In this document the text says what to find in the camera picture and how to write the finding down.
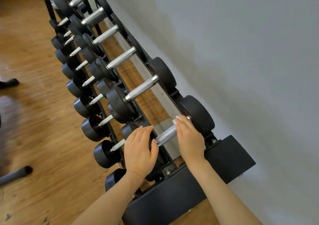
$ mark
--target black pole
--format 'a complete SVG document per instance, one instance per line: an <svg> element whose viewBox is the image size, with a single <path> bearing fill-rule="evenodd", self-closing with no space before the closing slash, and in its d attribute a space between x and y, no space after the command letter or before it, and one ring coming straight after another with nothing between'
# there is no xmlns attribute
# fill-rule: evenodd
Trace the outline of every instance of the black pole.
<svg viewBox="0 0 319 225"><path fill-rule="evenodd" d="M31 166L24 166L23 168L18 169L17 171L14 171L5 176L2 176L0 177L0 186L3 186L19 178L26 177L27 175L30 175L32 171L33 171L33 168Z"/></svg>
<svg viewBox="0 0 319 225"><path fill-rule="evenodd" d="M56 20L51 1L50 0L44 0L44 2L45 2L45 5L47 6L50 18L53 19L53 20Z"/></svg>

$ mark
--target dumbbell rack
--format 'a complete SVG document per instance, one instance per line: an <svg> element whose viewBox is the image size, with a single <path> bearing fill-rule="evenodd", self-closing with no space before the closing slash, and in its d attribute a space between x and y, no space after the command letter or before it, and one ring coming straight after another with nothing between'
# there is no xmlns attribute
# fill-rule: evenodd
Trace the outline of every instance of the dumbbell rack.
<svg viewBox="0 0 319 225"><path fill-rule="evenodd" d="M45 0L46 6L48 8L49 15L51 19L55 20L54 11L52 8L52 5L50 3L50 0ZM90 5L87 3L86 10L90 13L92 12L92 9ZM130 36L130 32L125 28L127 34ZM90 32L93 36L97 37L92 29L90 29ZM98 35L101 35L102 32L97 28ZM109 61L111 61L109 55L107 54L106 50L99 45L100 50L105 55L104 57L108 58ZM141 62L144 64L144 66L147 68L147 70L151 73L148 61L151 60L151 57L143 50L146 61ZM85 68L82 69L85 73L86 77L89 78L89 75ZM126 85L125 81L119 74L116 68L113 69L113 72L118 77L118 81L113 81L114 86L118 86L122 91L124 91L126 94L130 92L128 86ZM93 98L96 98L98 94L96 93L93 86L91 86L92 92L93 92ZM183 99L182 95L179 93L177 88L174 88L170 92L166 92L163 88L163 92L169 97L169 99L172 101L172 103L175 105L175 107L181 112L178 103ZM97 102L99 108L101 109L100 116L102 119L105 119L107 117L106 112L101 105L100 102ZM143 113L142 109L140 108L139 104L133 100L132 101L133 106L135 107L136 113L134 114L132 121L134 121L138 126L149 126L150 123L148 119L146 118L145 114ZM110 139L114 144L118 143L118 139L115 136L114 130L110 123L106 124L110 130ZM153 130L151 133L151 138L157 137L157 133ZM204 136L205 145L206 145L206 151L205 152L205 158L209 161L209 163L213 166L213 168L216 170L216 172L220 175L220 177L224 180L225 183L229 183L234 178L254 166L256 163L254 160L249 156L249 154L243 149L243 147L232 137L229 136L225 138L224 140L218 140L212 131L210 131L208 134ZM125 162L124 162L124 156L122 149L119 149L121 156L122 156L122 166L125 168ZM191 209L198 203L200 203L202 200L205 199L205 194L201 190L201 188L198 186L198 183L194 181L194 178L192 175L190 175L186 165L181 165L179 167L176 166L174 163L172 157L166 150L164 146L161 146L159 148L159 156L162 157L162 159L165 161L165 165L161 167L161 170L163 170L166 166L170 166L170 174L167 176L164 176L163 174L160 175L157 179L155 179L155 184L148 189L147 191L141 191L140 189L135 193L135 197L132 200L132 202L129 204L128 208L126 209L124 215L123 215L123 221L125 224L153 224L154 218L152 216L154 215L154 211L157 211L157 216L163 216L165 214L165 217L161 217L161 224L168 224L172 222L174 219L182 215L187 210ZM176 188L176 186L183 186L179 187L179 192L167 192L167 189L169 188ZM167 209L169 211L164 211L164 208L159 208L156 205L152 206L153 199L150 194L153 194L153 197L158 197L159 193L163 193L163 199L169 200L169 204L167 205ZM135 219L133 217L134 213L141 213L143 214L141 218Z"/></svg>

